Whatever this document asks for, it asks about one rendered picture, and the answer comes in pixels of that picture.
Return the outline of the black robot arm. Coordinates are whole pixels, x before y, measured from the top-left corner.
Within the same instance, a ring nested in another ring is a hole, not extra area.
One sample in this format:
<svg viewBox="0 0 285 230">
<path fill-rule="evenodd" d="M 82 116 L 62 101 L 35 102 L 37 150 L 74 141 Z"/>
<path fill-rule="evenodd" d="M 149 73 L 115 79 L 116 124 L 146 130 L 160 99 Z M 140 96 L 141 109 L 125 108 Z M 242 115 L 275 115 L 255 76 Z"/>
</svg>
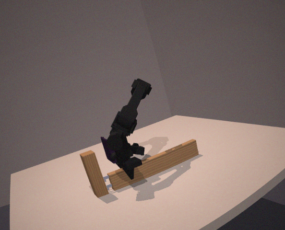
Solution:
<svg viewBox="0 0 285 230">
<path fill-rule="evenodd" d="M 121 111 L 118 111 L 110 135 L 107 138 L 107 146 L 111 150 L 118 151 L 122 148 L 123 143 L 127 141 L 128 136 L 133 134 L 137 125 L 136 117 L 138 115 L 137 107 L 142 99 L 149 95 L 152 87 L 151 84 L 137 79 L 132 84 L 131 98 L 127 105 L 123 106 Z M 145 147 L 139 146 L 138 143 L 133 143 L 129 146 L 130 154 L 144 156 Z"/>
</svg>

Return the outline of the brown wooden plank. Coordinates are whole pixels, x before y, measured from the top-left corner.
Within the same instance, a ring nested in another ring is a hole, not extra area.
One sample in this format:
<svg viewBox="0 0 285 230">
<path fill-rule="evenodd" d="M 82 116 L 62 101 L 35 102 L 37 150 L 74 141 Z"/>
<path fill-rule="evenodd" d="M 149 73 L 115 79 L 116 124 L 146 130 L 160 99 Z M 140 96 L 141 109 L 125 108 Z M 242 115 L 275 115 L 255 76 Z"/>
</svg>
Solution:
<svg viewBox="0 0 285 230">
<path fill-rule="evenodd" d="M 107 176 L 104 176 L 103 178 L 105 182 L 106 179 L 110 180 L 110 184 L 106 185 L 107 189 L 109 190 L 109 187 L 112 187 L 112 189 L 116 191 L 167 170 L 197 155 L 199 155 L 199 152 L 196 140 L 191 139 L 174 148 L 142 160 L 142 165 L 134 168 L 134 179 L 132 180 L 122 168 L 107 173 Z"/>
</svg>

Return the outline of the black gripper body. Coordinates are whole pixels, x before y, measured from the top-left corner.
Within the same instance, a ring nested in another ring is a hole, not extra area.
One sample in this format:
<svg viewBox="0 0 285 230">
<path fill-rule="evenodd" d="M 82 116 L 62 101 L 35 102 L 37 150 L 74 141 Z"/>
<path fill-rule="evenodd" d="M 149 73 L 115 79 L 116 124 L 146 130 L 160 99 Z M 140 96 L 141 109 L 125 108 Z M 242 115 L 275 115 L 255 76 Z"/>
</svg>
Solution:
<svg viewBox="0 0 285 230">
<path fill-rule="evenodd" d="M 131 158 L 133 154 L 130 154 L 129 146 L 130 143 L 128 143 L 128 141 L 124 142 L 122 148 L 113 152 L 110 156 L 112 161 L 115 161 L 116 159 L 118 163 L 123 162 L 123 167 L 127 170 L 142 165 L 141 159 L 135 156 Z"/>
</svg>

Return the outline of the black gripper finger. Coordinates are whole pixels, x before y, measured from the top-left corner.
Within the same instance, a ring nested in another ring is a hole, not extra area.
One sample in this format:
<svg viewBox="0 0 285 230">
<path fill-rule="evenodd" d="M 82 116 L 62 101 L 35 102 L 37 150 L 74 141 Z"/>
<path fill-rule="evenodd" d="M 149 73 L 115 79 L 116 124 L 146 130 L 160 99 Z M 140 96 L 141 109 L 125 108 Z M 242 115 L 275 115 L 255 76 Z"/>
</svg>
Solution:
<svg viewBox="0 0 285 230">
<path fill-rule="evenodd" d="M 124 170 L 124 172 L 129 176 L 129 178 L 132 180 L 134 179 L 134 168 L 127 170 L 122 166 L 122 169 Z"/>
<path fill-rule="evenodd" d="M 121 162 L 121 163 L 116 162 L 116 165 L 119 166 L 120 168 L 122 168 L 123 162 Z"/>
</svg>

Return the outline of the wooden post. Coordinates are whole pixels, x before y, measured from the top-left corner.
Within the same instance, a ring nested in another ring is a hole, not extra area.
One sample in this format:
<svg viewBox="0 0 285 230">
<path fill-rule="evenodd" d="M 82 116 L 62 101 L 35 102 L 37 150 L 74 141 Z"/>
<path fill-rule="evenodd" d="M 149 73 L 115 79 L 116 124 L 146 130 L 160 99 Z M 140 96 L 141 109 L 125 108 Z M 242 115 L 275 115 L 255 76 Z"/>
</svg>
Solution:
<svg viewBox="0 0 285 230">
<path fill-rule="evenodd" d="M 101 174 L 96 155 L 93 151 L 87 151 L 80 154 L 82 163 L 86 170 L 90 185 L 97 198 L 109 194 L 106 183 Z"/>
</svg>

